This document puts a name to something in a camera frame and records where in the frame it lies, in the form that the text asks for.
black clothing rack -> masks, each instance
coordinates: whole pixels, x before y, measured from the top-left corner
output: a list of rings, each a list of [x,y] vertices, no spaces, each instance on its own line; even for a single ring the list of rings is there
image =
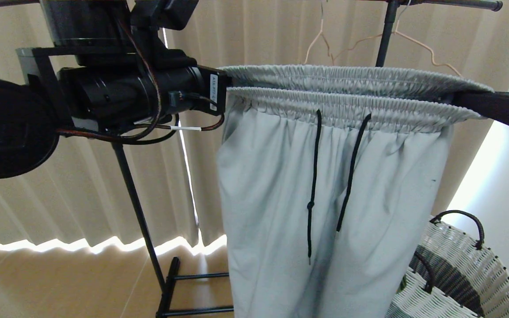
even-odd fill
[[[488,10],[498,11],[502,7],[501,1],[490,1],[490,0],[387,0],[388,8],[386,10],[386,18],[384,19],[384,31],[382,33],[382,39],[380,41],[380,49],[378,51],[378,57],[376,59],[376,66],[383,67],[384,61],[386,60],[386,54],[388,51],[388,44],[390,42],[390,36],[392,34],[392,28],[396,20],[396,11],[398,6],[402,4],[449,4],[455,6],[465,6],[470,8],[484,8]],[[454,94],[453,105],[462,106],[476,111],[477,113],[501,121],[509,125],[509,93],[497,92],[497,93],[471,93],[471,92],[460,92]],[[180,259],[174,257],[168,270],[168,276],[164,279],[162,269],[158,262],[156,253],[154,252],[154,245],[150,239],[150,233],[147,227],[147,221],[143,214],[143,208],[139,201],[139,195],[133,182],[131,170],[127,163],[127,157],[125,151],[123,151],[123,145],[112,143],[113,150],[119,167],[125,180],[125,185],[133,208],[139,221],[141,232],[147,246],[147,251],[150,256],[150,260],[153,264],[154,273],[156,274],[158,283],[161,288],[161,300],[156,313],[156,318],[164,317],[175,317],[175,316],[191,316],[197,314],[214,314],[220,312],[232,312],[233,306],[218,306],[211,308],[198,308],[189,310],[170,310],[170,304],[172,302],[172,296],[174,294],[174,288],[176,281],[178,280],[195,280],[201,278],[220,278],[227,277],[229,273],[211,273],[211,274],[199,274],[199,275],[178,275],[180,268]]]

robotic arm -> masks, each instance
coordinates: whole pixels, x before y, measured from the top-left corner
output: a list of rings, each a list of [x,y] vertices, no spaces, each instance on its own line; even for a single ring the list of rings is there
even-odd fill
[[[33,0],[0,0],[0,6]],[[54,48],[20,48],[26,85],[0,79],[0,178],[46,161],[60,135],[151,144],[174,135],[165,125],[197,110],[223,123],[228,77],[167,49],[160,28],[182,30],[198,0],[40,0]],[[50,56],[76,56],[80,67],[54,74]],[[144,128],[135,135],[125,133]],[[166,137],[143,140],[153,129]]]

drawstring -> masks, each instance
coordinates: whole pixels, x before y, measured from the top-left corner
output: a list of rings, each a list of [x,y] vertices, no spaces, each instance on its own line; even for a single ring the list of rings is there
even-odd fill
[[[321,137],[321,111],[317,114],[317,136],[315,137],[315,147],[313,148],[313,182],[311,183],[311,199],[308,203],[308,260],[311,265],[311,209],[315,205],[315,184],[317,183],[317,154],[319,152],[319,138]]]
[[[357,151],[359,151],[360,142],[362,140],[362,135],[364,134],[366,124],[371,118],[372,114],[368,114],[365,117],[364,121],[362,121],[361,127],[359,128],[359,135],[357,135],[357,141],[355,143],[355,147],[353,148],[353,155],[351,156],[351,166],[349,167],[349,179],[347,181],[347,193],[345,193],[345,199],[343,199],[343,206],[341,207],[341,214],[339,215],[339,221],[337,222],[337,232],[341,231],[341,224],[343,223],[343,217],[345,217],[345,209],[347,208],[349,195],[351,194],[351,185],[353,183],[353,174],[355,173],[355,162],[357,160]]]

light under curtain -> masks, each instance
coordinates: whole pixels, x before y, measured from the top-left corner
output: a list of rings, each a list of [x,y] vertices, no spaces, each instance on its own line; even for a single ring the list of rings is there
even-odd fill
[[[325,35],[334,54],[382,32],[384,2],[329,0],[323,8]],[[202,0],[185,30],[167,31],[168,45],[210,67],[298,64],[319,31],[320,18],[317,0]],[[438,61],[451,63],[466,78],[496,90],[508,89],[509,0],[500,12],[412,6],[402,16],[399,30],[431,46]],[[379,41],[362,42],[342,54],[336,65],[373,66]],[[15,48],[50,45],[37,4],[0,8],[0,78],[23,83]],[[73,58],[53,62],[57,68],[75,66]],[[309,64],[330,65],[323,42],[312,49]],[[450,72],[433,67],[429,52],[399,37],[390,42],[386,66]],[[198,113],[182,116],[182,125],[212,121]],[[456,125],[434,211],[447,207],[490,124]],[[184,132],[184,139],[199,228],[208,245],[224,234],[216,171],[221,132]],[[126,147],[125,152],[154,244],[182,236],[194,246],[198,226],[180,140]],[[54,238],[68,243],[86,238],[95,245],[112,236],[131,243],[141,234],[108,143],[61,139],[42,167],[0,180],[0,243],[28,239],[37,244]]]

basket handle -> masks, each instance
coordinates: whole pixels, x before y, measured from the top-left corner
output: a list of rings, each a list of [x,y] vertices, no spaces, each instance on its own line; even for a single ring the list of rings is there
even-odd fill
[[[449,210],[439,213],[438,215],[436,215],[436,217],[431,219],[430,222],[432,222],[433,224],[441,223],[441,218],[451,213],[459,213],[460,215],[467,216],[476,223],[476,227],[479,228],[479,240],[476,241],[475,247],[477,250],[482,250],[482,245],[484,244],[484,228],[482,227],[482,223],[476,216],[461,210]]]
[[[433,272],[433,268],[429,265],[422,254],[419,254],[418,251],[414,252],[414,256],[424,264],[425,268],[428,270],[429,279],[425,283],[424,291],[431,294],[433,291],[433,286],[435,286],[435,273]]]

